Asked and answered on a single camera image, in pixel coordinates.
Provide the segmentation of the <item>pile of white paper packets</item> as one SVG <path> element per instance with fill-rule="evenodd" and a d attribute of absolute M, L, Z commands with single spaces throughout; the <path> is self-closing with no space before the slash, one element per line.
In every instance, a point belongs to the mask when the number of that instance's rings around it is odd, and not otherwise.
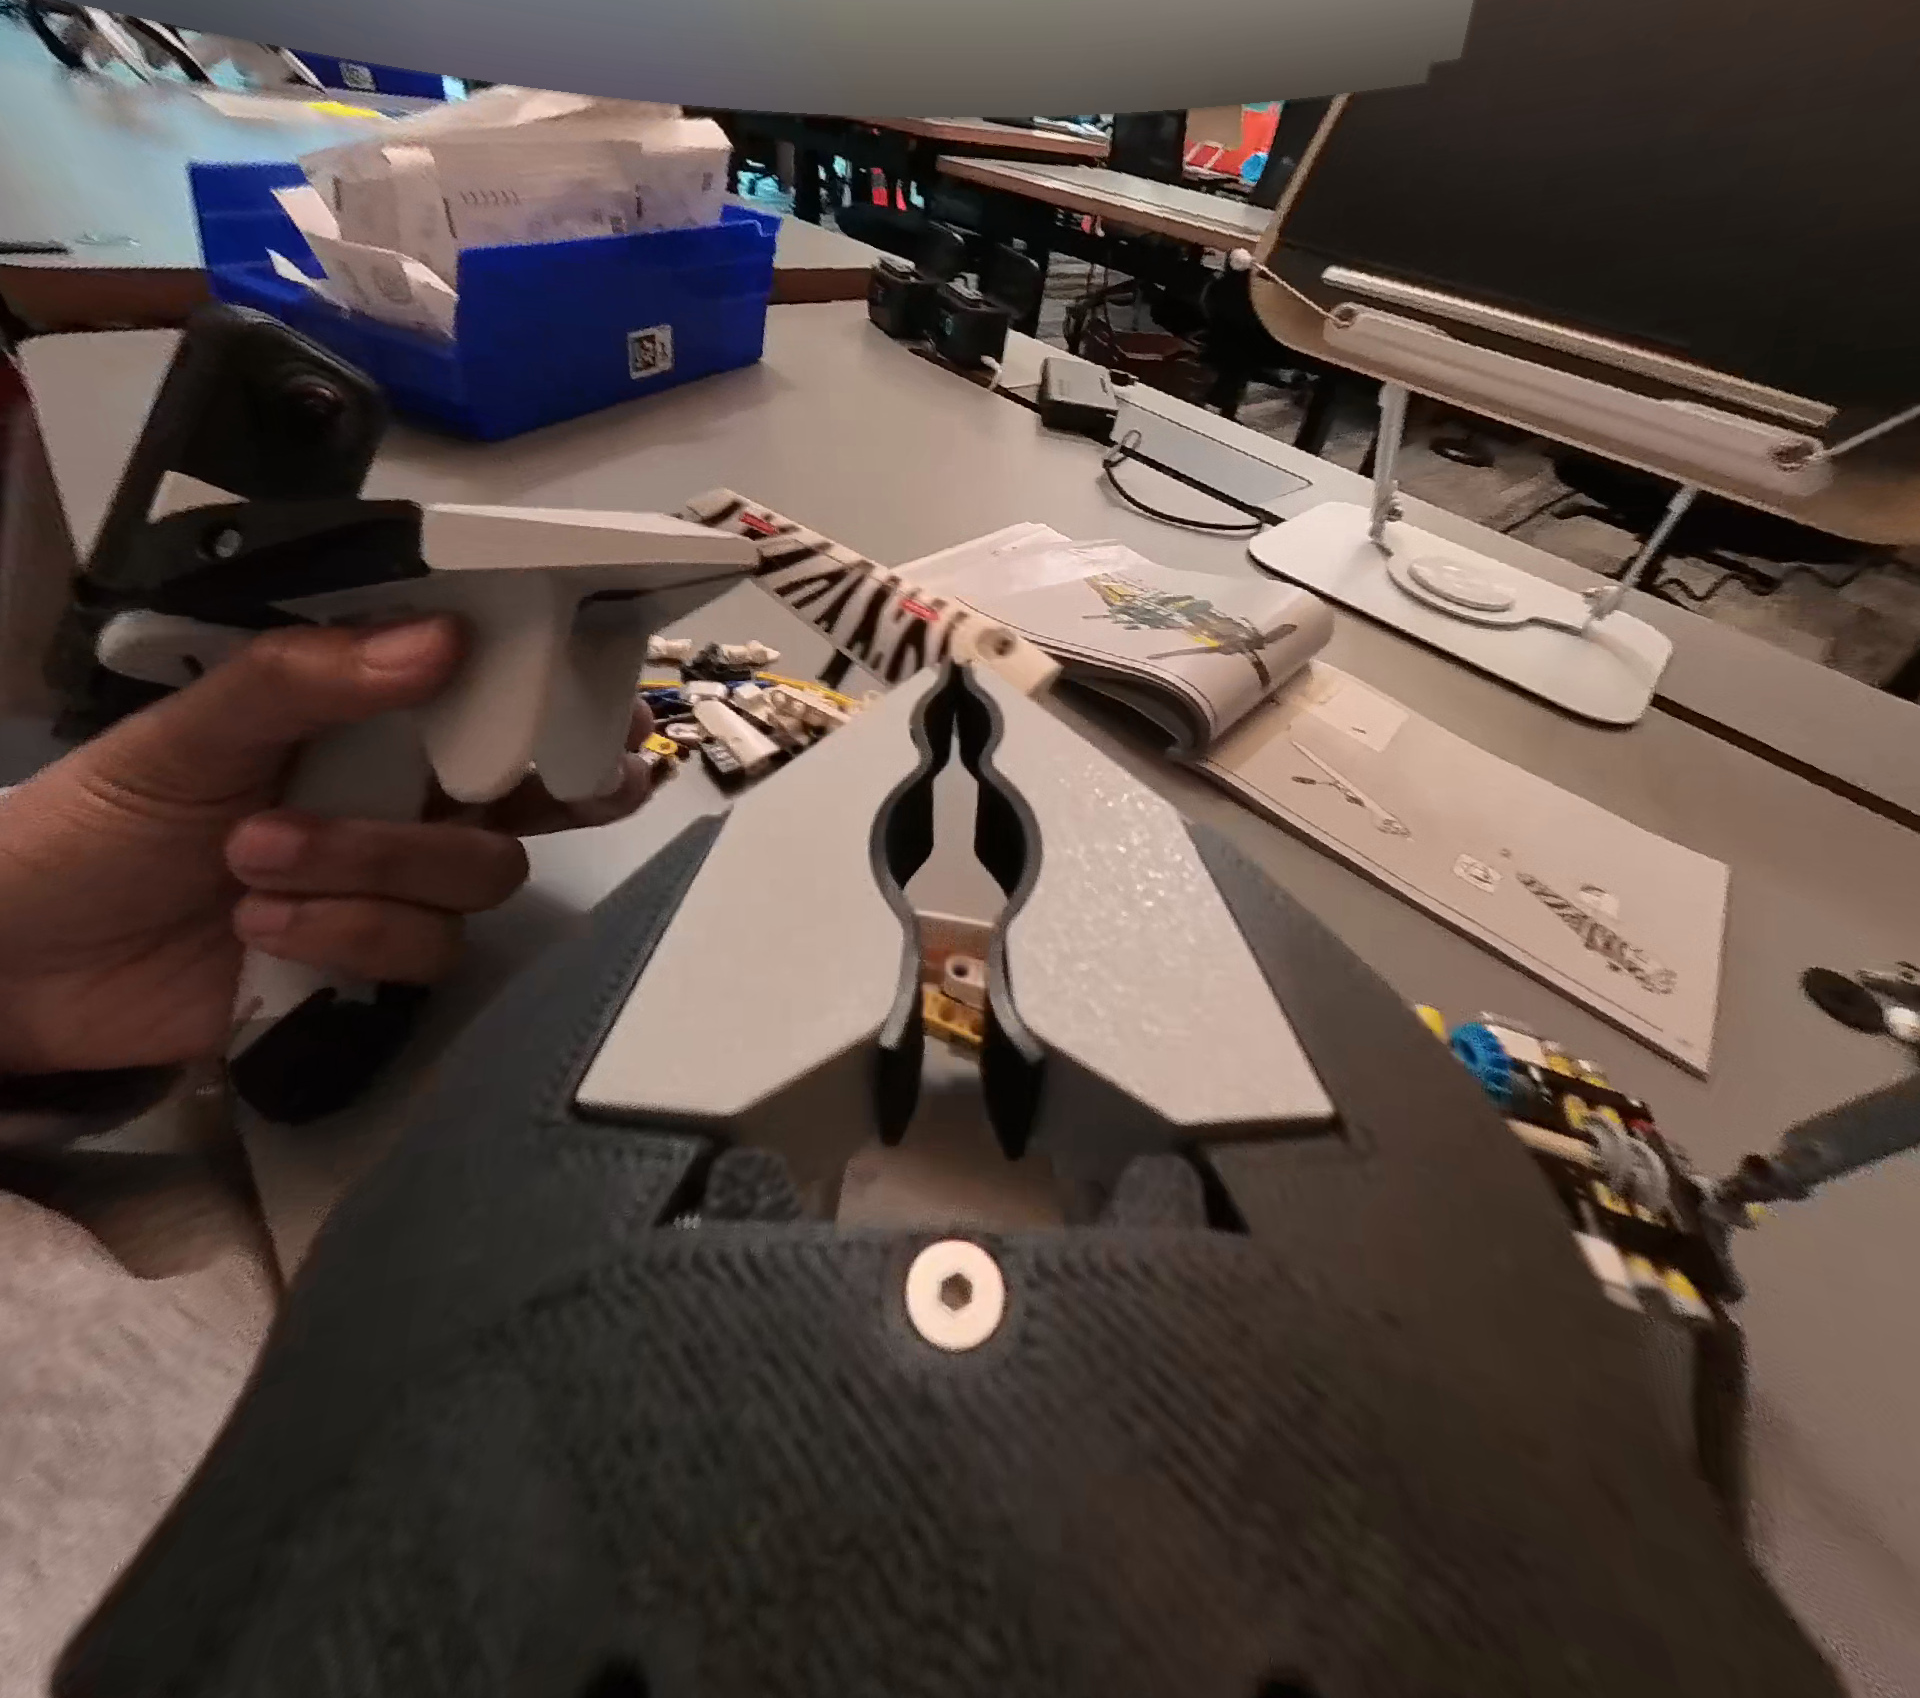
<path fill-rule="evenodd" d="M 447 340 L 468 251 L 709 228 L 729 163 L 677 106 L 491 86 L 311 152 L 270 195 L 328 305 Z"/>

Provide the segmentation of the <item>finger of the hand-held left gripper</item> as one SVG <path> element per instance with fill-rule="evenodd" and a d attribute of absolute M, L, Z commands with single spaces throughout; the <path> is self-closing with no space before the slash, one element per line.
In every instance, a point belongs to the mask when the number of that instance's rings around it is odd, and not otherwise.
<path fill-rule="evenodd" d="M 626 777 L 647 631 L 574 631 L 554 676 L 554 798 L 609 798 Z"/>
<path fill-rule="evenodd" d="M 423 711 L 443 795 L 480 806 L 538 777 L 556 798 L 556 675 L 574 631 L 647 638 L 740 582 L 744 540 L 660 512 L 423 511 L 423 612 L 460 661 Z"/>

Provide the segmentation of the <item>blue plastic bin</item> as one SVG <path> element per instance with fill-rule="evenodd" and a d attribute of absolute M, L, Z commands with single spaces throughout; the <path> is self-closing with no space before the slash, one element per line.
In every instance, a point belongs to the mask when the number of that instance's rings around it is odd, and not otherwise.
<path fill-rule="evenodd" d="M 727 204 L 698 228 L 480 247 L 441 312 L 374 319 L 324 272 L 283 197 L 291 165 L 187 167 L 206 284 L 370 376 L 396 415 L 506 443 L 751 366 L 763 349 L 779 223 Z"/>

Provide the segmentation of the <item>lego instruction booklet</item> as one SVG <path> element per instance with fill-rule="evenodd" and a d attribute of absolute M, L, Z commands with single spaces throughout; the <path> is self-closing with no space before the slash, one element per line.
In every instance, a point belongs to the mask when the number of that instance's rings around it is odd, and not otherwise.
<path fill-rule="evenodd" d="M 916 558 L 899 579 L 1019 632 L 1246 811 L 1668 1063 L 1711 1073 L 1728 867 L 1337 668 L 1327 602 L 1044 525 Z"/>

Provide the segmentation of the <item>black screen with wooden edge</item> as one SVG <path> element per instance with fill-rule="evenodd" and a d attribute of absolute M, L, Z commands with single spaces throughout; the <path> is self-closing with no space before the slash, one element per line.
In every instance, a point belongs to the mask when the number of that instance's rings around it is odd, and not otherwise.
<path fill-rule="evenodd" d="M 1473 0 L 1346 94 L 1248 277 L 1275 342 L 1916 546 L 1918 0 Z"/>

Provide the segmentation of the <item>black and yellow lego model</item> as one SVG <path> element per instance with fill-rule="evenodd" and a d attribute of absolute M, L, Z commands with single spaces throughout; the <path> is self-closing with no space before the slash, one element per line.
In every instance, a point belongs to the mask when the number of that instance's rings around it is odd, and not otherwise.
<path fill-rule="evenodd" d="M 1918 1147 L 1916 1077 L 1788 1129 L 1725 1174 L 1699 1173 L 1641 1098 L 1548 1038 L 1498 1016 L 1415 1018 L 1471 1077 L 1557 1198 L 1603 1292 L 1625 1310 L 1724 1326 L 1744 1297 L 1734 1238 L 1764 1211 Z"/>

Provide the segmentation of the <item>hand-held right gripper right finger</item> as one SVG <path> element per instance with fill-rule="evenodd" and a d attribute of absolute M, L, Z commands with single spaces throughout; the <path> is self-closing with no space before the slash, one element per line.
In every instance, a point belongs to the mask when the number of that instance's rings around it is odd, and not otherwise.
<path fill-rule="evenodd" d="M 1001 1155 L 1109 1185 L 1144 1155 L 1330 1132 L 1330 1091 L 1184 816 L 971 664 L 956 750 L 1001 898 L 977 1063 Z"/>

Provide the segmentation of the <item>black power adapter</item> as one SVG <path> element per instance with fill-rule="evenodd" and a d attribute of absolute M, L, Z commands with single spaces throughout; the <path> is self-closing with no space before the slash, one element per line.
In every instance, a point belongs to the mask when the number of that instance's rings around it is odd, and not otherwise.
<path fill-rule="evenodd" d="M 1039 366 L 1033 413 L 1050 435 L 1105 447 L 1116 438 L 1121 396 L 1104 366 L 1047 356 Z"/>

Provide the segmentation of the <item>background desk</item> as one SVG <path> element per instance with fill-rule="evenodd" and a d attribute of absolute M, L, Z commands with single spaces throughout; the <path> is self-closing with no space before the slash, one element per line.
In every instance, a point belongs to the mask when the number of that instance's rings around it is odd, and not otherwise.
<path fill-rule="evenodd" d="M 941 154 L 934 172 L 989 199 L 1019 200 L 1069 219 L 1090 219 L 1130 237 L 1164 238 L 1214 252 L 1260 247 L 1280 216 L 1275 206 L 1097 167 Z"/>

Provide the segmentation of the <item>zebra striped lego boom assembly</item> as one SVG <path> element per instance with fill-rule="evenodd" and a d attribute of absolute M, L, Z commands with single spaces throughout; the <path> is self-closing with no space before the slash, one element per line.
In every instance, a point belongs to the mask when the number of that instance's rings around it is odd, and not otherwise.
<path fill-rule="evenodd" d="M 768 759 L 750 765 L 731 740 L 700 740 L 707 765 L 725 749 L 729 782 L 744 782 L 759 766 L 801 756 L 831 732 L 846 729 L 868 701 L 858 701 L 839 676 L 848 671 L 891 692 L 907 679 L 937 675 L 943 667 L 977 668 L 1007 681 L 1022 696 L 1052 689 L 1059 664 L 1033 637 L 980 604 L 967 602 L 924 573 L 866 558 L 793 518 L 734 490 L 700 495 L 683 517 L 742 540 L 754 554 L 748 579 L 825 645 L 831 664 L 817 681 L 777 672 L 781 656 L 755 641 L 698 642 L 651 637 L 646 663 L 677 675 L 683 712 L 655 711 L 664 740 L 692 750 L 695 702 L 718 702 L 721 686 L 742 726 L 763 740 Z M 907 797 L 904 833 L 891 819 L 887 867 L 904 887 L 934 848 L 934 778 L 951 756 L 954 722 L 932 722 L 932 766 Z M 919 958 L 922 1032 L 976 1063 L 988 1038 L 988 927 L 934 921 L 929 949 L 918 925 L 909 949 Z"/>

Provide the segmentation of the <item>person's grey fleece clothing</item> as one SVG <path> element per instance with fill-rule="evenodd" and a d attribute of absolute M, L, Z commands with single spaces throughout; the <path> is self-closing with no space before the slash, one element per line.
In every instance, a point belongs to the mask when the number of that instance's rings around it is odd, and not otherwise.
<path fill-rule="evenodd" d="M 280 1279 L 227 1115 L 170 1071 L 3 1081 L 2 1692 L 75 1628 L 196 1473 Z"/>

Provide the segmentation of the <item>person's left hand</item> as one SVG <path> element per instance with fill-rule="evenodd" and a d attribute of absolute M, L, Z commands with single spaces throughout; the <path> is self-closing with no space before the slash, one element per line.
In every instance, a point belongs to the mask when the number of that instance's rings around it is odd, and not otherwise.
<path fill-rule="evenodd" d="M 3 1077 L 174 1068 L 227 1042 L 242 958 L 433 987 L 468 918 L 528 879 L 521 843 L 632 816 L 655 791 L 634 709 L 619 777 L 583 800 L 526 778 L 433 821 L 281 803 L 335 729 L 429 701 L 462 656 L 441 617 L 270 631 L 3 797 Z"/>

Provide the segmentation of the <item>black lego wheel part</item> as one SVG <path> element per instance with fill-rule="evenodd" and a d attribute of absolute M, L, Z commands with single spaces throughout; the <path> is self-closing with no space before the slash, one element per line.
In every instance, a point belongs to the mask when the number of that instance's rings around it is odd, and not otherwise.
<path fill-rule="evenodd" d="M 1898 964 L 1844 972 L 1807 967 L 1797 977 L 1802 994 L 1836 1025 L 1918 1050 L 1918 969 Z"/>

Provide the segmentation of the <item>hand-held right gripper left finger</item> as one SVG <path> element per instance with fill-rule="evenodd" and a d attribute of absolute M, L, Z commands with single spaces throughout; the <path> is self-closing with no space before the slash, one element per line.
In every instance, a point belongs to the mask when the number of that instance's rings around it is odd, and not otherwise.
<path fill-rule="evenodd" d="M 919 928 L 954 667 L 924 671 L 723 816 L 577 1086 L 587 1117 L 839 1183 L 919 1097 Z"/>

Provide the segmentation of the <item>white tablet stand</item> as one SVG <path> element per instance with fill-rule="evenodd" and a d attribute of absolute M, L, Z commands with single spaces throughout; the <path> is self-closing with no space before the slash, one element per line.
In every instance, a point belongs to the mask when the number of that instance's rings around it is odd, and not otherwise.
<path fill-rule="evenodd" d="M 1267 249 L 1232 263 L 1275 342 L 1378 387 L 1366 501 L 1267 526 L 1252 563 L 1593 726 L 1635 726 L 1655 698 L 1671 642 L 1630 629 L 1623 606 L 1702 496 L 1872 540 L 1866 517 L 1841 512 L 1866 505 L 1899 457 L 1892 443 L 1916 430 L 1914 401 L 1839 419 L 1788 391 L 1386 275 L 1332 265 L 1313 296 Z M 1413 396 L 1668 483 L 1625 573 L 1549 580 L 1415 525 L 1400 473 Z"/>

